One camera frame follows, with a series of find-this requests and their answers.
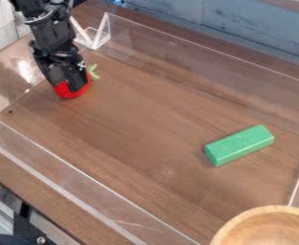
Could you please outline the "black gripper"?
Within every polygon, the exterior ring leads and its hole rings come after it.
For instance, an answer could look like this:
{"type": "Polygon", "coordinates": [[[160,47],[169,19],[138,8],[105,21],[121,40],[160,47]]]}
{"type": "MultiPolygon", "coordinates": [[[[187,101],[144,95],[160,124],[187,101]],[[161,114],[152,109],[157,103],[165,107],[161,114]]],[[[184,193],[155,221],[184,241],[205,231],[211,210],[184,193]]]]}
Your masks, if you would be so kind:
{"type": "Polygon", "coordinates": [[[74,28],[68,13],[42,13],[26,18],[34,39],[29,46],[38,68],[52,86],[65,79],[72,93],[88,84],[86,66],[74,45],[74,28]]]}

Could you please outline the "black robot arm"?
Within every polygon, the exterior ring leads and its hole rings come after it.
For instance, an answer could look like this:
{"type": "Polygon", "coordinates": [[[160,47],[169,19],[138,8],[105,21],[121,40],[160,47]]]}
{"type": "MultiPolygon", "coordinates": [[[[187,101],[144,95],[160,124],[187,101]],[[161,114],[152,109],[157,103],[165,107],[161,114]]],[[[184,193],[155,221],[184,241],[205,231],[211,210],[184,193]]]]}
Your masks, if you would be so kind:
{"type": "Polygon", "coordinates": [[[34,38],[29,42],[38,68],[61,98],[88,88],[86,66],[74,45],[69,0],[9,0],[34,38]]]}

